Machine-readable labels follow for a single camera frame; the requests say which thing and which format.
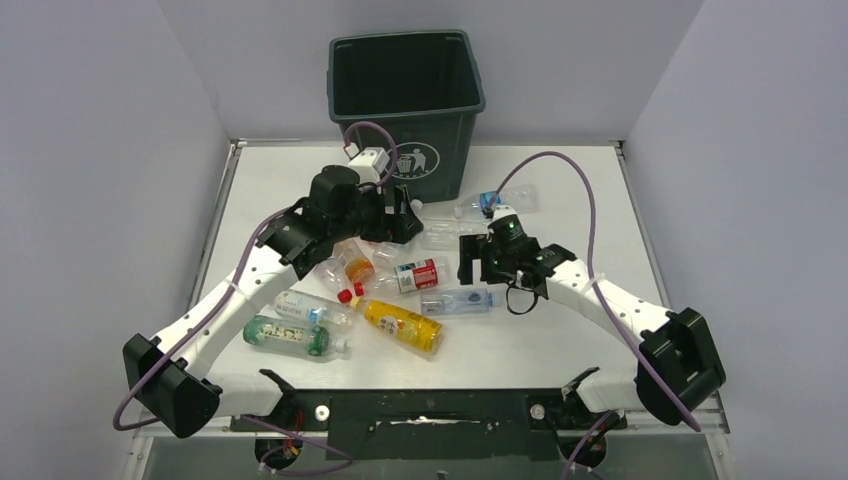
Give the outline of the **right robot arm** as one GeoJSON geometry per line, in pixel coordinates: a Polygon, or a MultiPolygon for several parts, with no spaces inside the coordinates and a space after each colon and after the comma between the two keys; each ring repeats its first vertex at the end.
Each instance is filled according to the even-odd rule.
{"type": "Polygon", "coordinates": [[[458,240],[461,284],[475,280],[530,292],[605,330],[635,357],[632,367],[590,367],[563,389],[562,411],[585,427],[601,413],[644,410],[667,425],[699,427],[694,410],[726,381],[703,315],[652,304],[590,270],[587,261],[527,235],[514,213],[458,240]]]}

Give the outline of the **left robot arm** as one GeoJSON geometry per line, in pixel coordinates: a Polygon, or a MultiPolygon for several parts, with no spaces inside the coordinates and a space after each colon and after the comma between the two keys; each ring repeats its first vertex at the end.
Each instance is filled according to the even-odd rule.
{"type": "Polygon", "coordinates": [[[135,334],[124,344],[127,398],[180,439],[217,417],[269,416],[290,385],[269,369],[211,375],[230,341],[336,244],[404,244],[422,230],[405,186],[367,182],[346,166],[323,168],[307,196],[256,227],[235,269],[206,297],[152,337],[135,334]]]}

